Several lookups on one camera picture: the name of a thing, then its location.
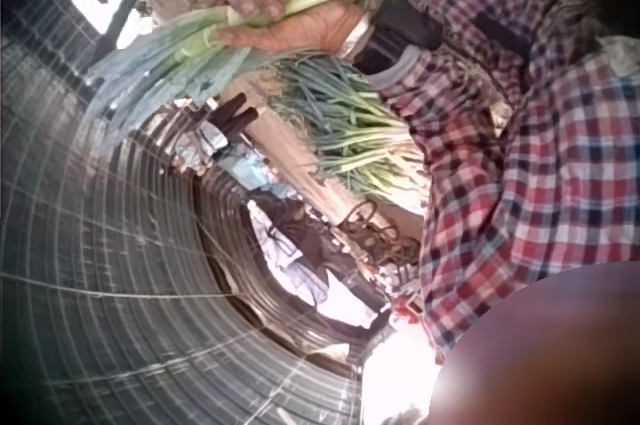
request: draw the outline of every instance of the red plaid shirt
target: red plaid shirt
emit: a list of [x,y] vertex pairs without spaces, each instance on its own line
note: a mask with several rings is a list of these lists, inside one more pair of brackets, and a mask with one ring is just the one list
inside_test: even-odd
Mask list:
[[442,359],[510,293],[550,274],[640,260],[640,73],[617,73],[597,25],[563,0],[412,0],[514,109],[496,138],[482,84],[423,51],[383,90],[433,177],[427,333]]

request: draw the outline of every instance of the shirt sleeve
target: shirt sleeve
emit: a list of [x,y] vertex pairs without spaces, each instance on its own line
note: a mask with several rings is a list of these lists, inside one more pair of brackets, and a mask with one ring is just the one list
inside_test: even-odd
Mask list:
[[369,77],[432,176],[421,280],[441,360],[520,288],[640,259],[640,70],[616,71],[597,25],[563,0],[418,2],[514,108],[497,139],[482,83],[446,50],[408,50]]
[[[482,84],[446,51],[413,48],[393,69],[369,81],[406,120],[424,153],[432,187],[421,257],[423,285],[426,281],[436,296],[450,297],[456,282],[452,276],[473,262],[473,239],[491,221],[501,193],[503,155]],[[426,297],[426,316],[431,316],[430,307],[439,306]],[[439,310],[435,314],[447,317]],[[426,327],[437,352],[448,347],[434,329],[447,330],[448,324],[439,322]]]

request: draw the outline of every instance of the vendor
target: vendor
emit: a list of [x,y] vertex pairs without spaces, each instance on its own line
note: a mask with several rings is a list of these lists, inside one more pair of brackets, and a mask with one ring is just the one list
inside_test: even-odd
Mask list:
[[[242,15],[274,19],[288,1],[228,0]],[[637,56],[616,54],[637,42],[598,42],[606,30],[567,18],[565,0],[409,2],[385,2],[386,11],[383,3],[379,21],[334,0],[219,37],[233,47],[341,56],[407,121],[433,177],[423,318],[441,361],[527,284],[640,260],[640,68]],[[451,49],[481,65],[514,109],[500,139],[481,87]]]

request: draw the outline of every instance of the wire mesh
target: wire mesh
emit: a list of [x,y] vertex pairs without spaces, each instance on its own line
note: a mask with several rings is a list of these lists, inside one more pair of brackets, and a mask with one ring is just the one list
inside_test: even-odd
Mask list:
[[[2,367],[32,370],[66,423],[358,423],[358,380],[307,360],[352,337],[265,285],[238,187],[161,174],[144,140],[99,156],[104,124],[81,125],[98,33],[69,0],[2,8]],[[307,351],[243,316],[212,264]]]

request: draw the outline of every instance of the hand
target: hand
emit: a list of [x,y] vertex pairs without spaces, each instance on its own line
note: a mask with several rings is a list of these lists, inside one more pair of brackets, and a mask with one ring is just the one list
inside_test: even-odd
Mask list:
[[[263,14],[277,20],[282,17],[290,0],[227,1],[243,17]],[[265,28],[238,26],[219,30],[217,37],[233,48],[321,50],[335,55],[363,14],[357,5],[346,0],[333,0]]]

